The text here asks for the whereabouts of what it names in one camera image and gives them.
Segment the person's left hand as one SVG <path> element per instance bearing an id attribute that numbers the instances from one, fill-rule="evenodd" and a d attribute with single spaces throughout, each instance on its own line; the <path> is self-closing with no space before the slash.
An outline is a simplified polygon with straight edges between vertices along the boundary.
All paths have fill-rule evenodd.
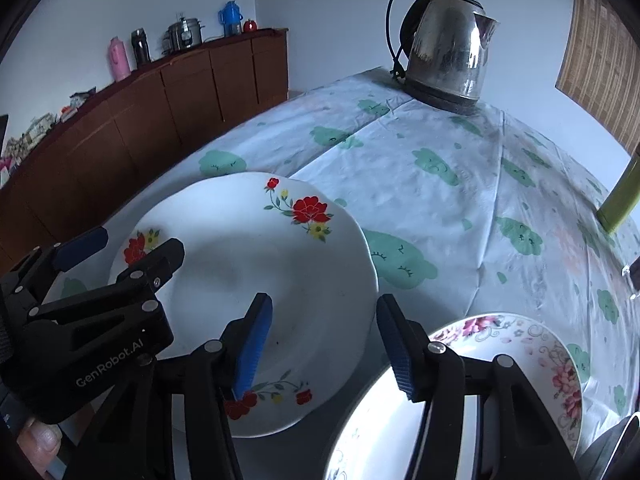
<path id="1" fill-rule="evenodd" d="M 58 455 L 62 437 L 58 425 L 47 425 L 29 417 L 16 440 L 29 463 L 42 478 L 47 479 L 49 466 Z"/>

